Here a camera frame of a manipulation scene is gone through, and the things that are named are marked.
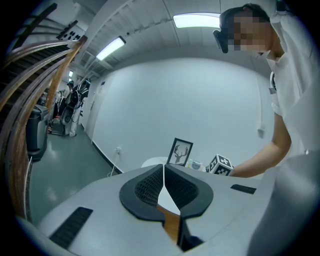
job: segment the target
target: deer drawing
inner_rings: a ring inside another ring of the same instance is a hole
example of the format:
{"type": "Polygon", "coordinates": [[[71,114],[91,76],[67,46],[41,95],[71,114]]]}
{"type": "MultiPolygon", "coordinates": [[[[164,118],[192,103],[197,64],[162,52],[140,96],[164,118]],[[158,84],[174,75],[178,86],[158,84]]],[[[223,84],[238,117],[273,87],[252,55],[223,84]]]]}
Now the deer drawing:
{"type": "Polygon", "coordinates": [[[185,147],[185,152],[184,152],[184,154],[181,153],[181,155],[179,155],[179,153],[177,153],[177,151],[178,151],[178,149],[179,149],[179,146],[180,146],[180,145],[175,146],[175,147],[174,147],[174,151],[173,151],[173,153],[174,153],[174,155],[175,155],[175,157],[176,157],[176,160],[175,160],[175,163],[176,163],[176,164],[180,163],[180,158],[182,158],[182,157],[184,157],[184,156],[186,156],[186,155],[188,154],[188,148],[185,147]]]}

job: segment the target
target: black trash bin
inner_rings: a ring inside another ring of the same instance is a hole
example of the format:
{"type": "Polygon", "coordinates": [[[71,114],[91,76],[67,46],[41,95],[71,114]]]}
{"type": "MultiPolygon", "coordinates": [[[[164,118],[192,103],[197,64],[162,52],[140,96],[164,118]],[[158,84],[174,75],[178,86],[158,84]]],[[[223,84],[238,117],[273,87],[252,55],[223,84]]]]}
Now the black trash bin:
{"type": "Polygon", "coordinates": [[[48,109],[35,105],[25,128],[26,148],[33,161],[39,161],[47,149],[48,119],[48,109]]]}

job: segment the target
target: fluorescent light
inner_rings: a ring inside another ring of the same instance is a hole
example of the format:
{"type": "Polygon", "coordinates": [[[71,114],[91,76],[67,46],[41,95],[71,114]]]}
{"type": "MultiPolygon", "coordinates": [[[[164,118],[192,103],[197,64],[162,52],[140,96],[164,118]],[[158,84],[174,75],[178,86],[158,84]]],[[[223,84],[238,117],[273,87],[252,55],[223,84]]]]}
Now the fluorescent light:
{"type": "Polygon", "coordinates": [[[100,61],[103,61],[105,57],[112,54],[115,50],[119,49],[120,47],[124,46],[126,41],[119,36],[117,39],[113,40],[109,43],[99,54],[96,56],[100,61]]]}
{"type": "Polygon", "coordinates": [[[173,16],[175,26],[180,28],[209,27],[220,28],[218,13],[185,13],[173,16]]]}

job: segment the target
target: picture frame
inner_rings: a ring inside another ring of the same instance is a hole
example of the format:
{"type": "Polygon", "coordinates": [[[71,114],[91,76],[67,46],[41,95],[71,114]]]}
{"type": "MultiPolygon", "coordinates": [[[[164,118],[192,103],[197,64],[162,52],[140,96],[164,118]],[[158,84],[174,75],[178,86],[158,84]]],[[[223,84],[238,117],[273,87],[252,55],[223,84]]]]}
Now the picture frame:
{"type": "Polygon", "coordinates": [[[171,151],[166,163],[185,167],[193,145],[194,144],[192,142],[174,138],[171,151]]]}

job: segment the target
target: dark hair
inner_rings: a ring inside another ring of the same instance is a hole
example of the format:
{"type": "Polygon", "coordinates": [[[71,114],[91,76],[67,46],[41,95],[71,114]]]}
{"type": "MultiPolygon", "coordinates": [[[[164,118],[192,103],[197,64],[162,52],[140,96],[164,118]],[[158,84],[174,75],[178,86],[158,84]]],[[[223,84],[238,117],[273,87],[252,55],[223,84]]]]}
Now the dark hair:
{"type": "Polygon", "coordinates": [[[243,12],[244,8],[248,8],[252,11],[253,17],[259,17],[264,19],[266,22],[270,22],[270,18],[267,13],[262,9],[262,7],[255,3],[247,3],[242,7],[231,8],[225,10],[223,13],[220,14],[220,28],[221,30],[228,28],[228,20],[231,17],[234,17],[235,14],[239,12],[243,12]]]}

